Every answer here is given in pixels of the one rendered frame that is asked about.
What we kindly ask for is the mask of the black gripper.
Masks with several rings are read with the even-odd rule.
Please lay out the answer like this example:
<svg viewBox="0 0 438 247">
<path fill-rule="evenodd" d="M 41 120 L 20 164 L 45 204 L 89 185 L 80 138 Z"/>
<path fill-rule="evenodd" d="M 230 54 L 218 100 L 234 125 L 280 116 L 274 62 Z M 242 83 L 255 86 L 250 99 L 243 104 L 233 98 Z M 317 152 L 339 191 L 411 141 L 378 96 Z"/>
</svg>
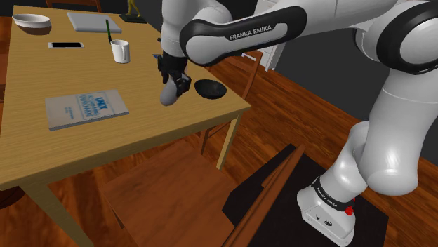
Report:
<svg viewBox="0 0 438 247">
<path fill-rule="evenodd" d="M 157 68 L 161 72 L 162 82 L 166 84 L 169 76 L 173 77 L 176 97 L 180 97 L 190 89 L 192 79 L 184 73 L 186 66 L 186 57 L 175 57 L 165 51 L 162 56 L 157 57 Z"/>
</svg>

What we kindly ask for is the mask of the grey egg-shaped object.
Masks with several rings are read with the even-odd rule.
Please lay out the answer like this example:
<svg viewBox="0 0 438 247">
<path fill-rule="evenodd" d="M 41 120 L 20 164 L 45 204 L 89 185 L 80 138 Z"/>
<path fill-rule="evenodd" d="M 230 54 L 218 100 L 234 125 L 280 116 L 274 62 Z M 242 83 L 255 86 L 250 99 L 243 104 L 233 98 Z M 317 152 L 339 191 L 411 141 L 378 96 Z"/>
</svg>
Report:
<svg viewBox="0 0 438 247">
<path fill-rule="evenodd" d="M 169 79 L 161 92 L 160 103 L 163 106 L 170 106 L 174 104 L 181 95 L 182 93 L 174 80 Z"/>
</svg>

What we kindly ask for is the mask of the black bowl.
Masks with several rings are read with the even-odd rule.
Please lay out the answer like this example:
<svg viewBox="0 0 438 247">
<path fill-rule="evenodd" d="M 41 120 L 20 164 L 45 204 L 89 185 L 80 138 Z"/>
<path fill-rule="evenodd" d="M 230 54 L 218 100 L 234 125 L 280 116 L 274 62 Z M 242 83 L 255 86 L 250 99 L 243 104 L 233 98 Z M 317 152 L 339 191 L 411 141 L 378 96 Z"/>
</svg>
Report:
<svg viewBox="0 0 438 247">
<path fill-rule="evenodd" d="M 201 97 L 209 100 L 221 98 L 227 92 L 222 83 L 212 79 L 200 79 L 194 83 L 194 88 Z"/>
</svg>

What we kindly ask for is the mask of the light wooden table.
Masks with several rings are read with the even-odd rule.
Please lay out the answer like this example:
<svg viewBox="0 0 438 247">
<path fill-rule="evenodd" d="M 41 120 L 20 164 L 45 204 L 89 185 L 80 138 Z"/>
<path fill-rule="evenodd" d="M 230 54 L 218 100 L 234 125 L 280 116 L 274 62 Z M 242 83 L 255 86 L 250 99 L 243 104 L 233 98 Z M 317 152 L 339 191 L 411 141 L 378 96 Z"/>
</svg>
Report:
<svg viewBox="0 0 438 247">
<path fill-rule="evenodd" d="M 63 9 L 15 6 L 14 13 L 50 18 L 43 36 L 11 29 L 6 97 L 0 132 L 0 189 L 21 186 L 21 201 L 0 211 L 0 247 L 126 247 L 114 228 L 104 233 L 112 212 L 91 182 L 101 165 L 231 122 L 237 126 L 249 104 L 228 91 L 207 100 L 195 91 L 174 105 L 161 105 L 163 88 L 154 55 L 159 33 L 150 25 L 112 19 L 118 39 L 127 40 L 131 61 L 114 61 L 107 35 L 74 31 Z M 83 48 L 49 48 L 48 42 L 81 42 Z M 50 131 L 45 99 L 118 90 L 126 116 Z"/>
</svg>

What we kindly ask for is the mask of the white mug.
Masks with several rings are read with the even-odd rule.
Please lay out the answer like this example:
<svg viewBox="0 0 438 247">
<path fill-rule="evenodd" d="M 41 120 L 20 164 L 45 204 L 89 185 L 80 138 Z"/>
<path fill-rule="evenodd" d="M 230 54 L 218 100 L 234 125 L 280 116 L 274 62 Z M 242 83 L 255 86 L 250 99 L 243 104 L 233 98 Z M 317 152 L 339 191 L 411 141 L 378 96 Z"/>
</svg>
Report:
<svg viewBox="0 0 438 247">
<path fill-rule="evenodd" d="M 110 41 L 110 44 L 115 62 L 126 64 L 131 61 L 129 42 L 120 39 L 113 39 Z"/>
</svg>

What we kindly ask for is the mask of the gold figure on dark base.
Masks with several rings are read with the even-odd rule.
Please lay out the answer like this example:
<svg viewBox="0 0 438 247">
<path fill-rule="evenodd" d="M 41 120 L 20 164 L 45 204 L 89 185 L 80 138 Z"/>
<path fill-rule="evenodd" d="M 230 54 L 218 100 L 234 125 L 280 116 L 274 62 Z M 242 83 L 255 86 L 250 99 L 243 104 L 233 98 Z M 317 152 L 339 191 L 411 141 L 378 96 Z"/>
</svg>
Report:
<svg viewBox="0 0 438 247">
<path fill-rule="evenodd" d="M 127 0 L 127 2 L 128 2 L 128 12 L 119 14 L 119 17 L 124 22 L 147 24 L 147 21 L 141 16 L 141 13 L 138 7 L 136 6 L 135 0 Z"/>
</svg>

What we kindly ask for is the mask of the brown wooden chair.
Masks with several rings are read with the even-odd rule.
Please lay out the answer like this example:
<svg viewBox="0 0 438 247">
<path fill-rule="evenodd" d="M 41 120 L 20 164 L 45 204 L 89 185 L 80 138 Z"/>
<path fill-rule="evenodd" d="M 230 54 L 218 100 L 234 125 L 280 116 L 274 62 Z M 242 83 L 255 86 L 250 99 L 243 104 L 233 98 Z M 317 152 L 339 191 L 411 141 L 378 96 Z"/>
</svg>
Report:
<svg viewBox="0 0 438 247">
<path fill-rule="evenodd" d="M 248 247 L 304 150 L 297 148 L 266 179 L 237 226 L 222 212 L 235 184 L 184 140 L 101 192 L 138 247 Z"/>
<path fill-rule="evenodd" d="M 249 73 L 248 81 L 246 83 L 246 87 L 244 89 L 244 92 L 241 94 L 241 97 L 245 100 L 252 85 L 254 82 L 254 79 L 256 77 L 258 66 L 260 64 L 261 58 L 263 56 L 263 53 L 260 51 L 250 51 L 248 52 L 248 55 L 252 58 L 255 58 L 252 65 L 248 65 L 245 62 L 242 62 L 240 59 L 237 59 L 236 56 L 226 58 L 225 61 L 230 63 L 231 65 L 234 65 L 235 67 L 238 67 L 239 69 L 244 70 L 245 72 Z M 205 131 L 200 132 L 199 134 L 199 152 L 200 154 L 204 153 L 205 146 L 207 143 L 207 140 L 216 134 L 220 129 L 224 128 L 228 123 L 223 123 L 215 127 L 211 127 Z"/>
<path fill-rule="evenodd" d="M 48 8 L 80 10 L 93 6 L 97 12 L 102 13 L 100 0 L 45 0 L 45 2 Z"/>
</svg>

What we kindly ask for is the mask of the grey book with blue print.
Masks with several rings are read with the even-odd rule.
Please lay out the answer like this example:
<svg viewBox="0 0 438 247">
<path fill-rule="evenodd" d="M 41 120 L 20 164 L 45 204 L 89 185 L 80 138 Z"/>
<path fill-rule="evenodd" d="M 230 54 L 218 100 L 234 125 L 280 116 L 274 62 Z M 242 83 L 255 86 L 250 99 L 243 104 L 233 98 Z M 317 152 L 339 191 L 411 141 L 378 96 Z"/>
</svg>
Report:
<svg viewBox="0 0 438 247">
<path fill-rule="evenodd" d="M 116 89 L 46 98 L 45 104 L 50 131 L 129 114 Z"/>
</svg>

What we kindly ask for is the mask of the grey closed laptop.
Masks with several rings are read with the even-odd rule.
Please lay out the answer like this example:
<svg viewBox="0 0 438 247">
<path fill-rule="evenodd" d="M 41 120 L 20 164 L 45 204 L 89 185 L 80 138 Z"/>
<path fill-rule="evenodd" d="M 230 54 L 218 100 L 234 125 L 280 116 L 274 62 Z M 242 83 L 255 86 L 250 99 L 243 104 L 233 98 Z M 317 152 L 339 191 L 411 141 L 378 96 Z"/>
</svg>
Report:
<svg viewBox="0 0 438 247">
<path fill-rule="evenodd" d="M 121 28 L 108 15 L 68 12 L 67 16 L 76 32 L 106 33 L 108 21 L 111 33 L 122 33 Z"/>
</svg>

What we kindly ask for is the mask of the white cabinet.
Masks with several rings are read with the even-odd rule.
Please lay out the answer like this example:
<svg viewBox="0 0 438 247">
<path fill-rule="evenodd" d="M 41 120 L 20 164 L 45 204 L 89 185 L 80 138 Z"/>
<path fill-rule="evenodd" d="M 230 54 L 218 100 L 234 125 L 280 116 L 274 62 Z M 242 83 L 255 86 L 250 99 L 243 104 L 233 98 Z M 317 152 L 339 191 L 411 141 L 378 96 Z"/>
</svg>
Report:
<svg viewBox="0 0 438 247">
<path fill-rule="evenodd" d="M 278 1 L 279 0 L 258 0 L 254 13 L 258 14 L 266 11 L 267 9 L 273 7 L 273 5 L 275 5 Z M 269 69 L 275 70 L 284 46 L 285 43 L 282 43 L 275 46 L 259 49 L 259 51 L 263 53 L 263 56 L 260 60 L 260 65 L 265 68 L 265 71 L 268 71 Z"/>
</svg>

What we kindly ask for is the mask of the white bowl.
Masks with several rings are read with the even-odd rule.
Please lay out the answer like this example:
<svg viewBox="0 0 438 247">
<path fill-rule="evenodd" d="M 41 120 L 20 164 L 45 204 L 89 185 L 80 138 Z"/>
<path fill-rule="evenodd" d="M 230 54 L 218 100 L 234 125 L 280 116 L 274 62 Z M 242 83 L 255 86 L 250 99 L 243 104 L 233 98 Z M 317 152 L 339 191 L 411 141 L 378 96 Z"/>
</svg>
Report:
<svg viewBox="0 0 438 247">
<path fill-rule="evenodd" d="M 44 15 L 31 14 L 31 13 L 15 14 L 12 16 L 12 19 L 14 20 L 15 24 L 19 27 L 40 29 L 40 28 L 46 28 L 51 26 L 50 18 Z"/>
</svg>

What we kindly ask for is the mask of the black robot stand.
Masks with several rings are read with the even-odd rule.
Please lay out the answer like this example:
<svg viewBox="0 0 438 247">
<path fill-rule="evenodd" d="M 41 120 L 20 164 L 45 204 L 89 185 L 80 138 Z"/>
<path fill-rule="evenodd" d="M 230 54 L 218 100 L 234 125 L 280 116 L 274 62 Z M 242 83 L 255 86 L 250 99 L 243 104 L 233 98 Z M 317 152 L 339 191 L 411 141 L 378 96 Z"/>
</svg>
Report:
<svg viewBox="0 0 438 247">
<path fill-rule="evenodd" d="M 292 144 L 285 146 L 230 193 L 223 213 L 233 225 L 239 224 L 262 192 L 262 183 L 294 149 Z M 299 189 L 324 171 L 303 155 L 248 247 L 339 247 L 302 219 L 296 198 Z M 347 247 L 383 247 L 388 216 L 361 196 L 355 199 L 354 214 L 354 237 Z"/>
</svg>

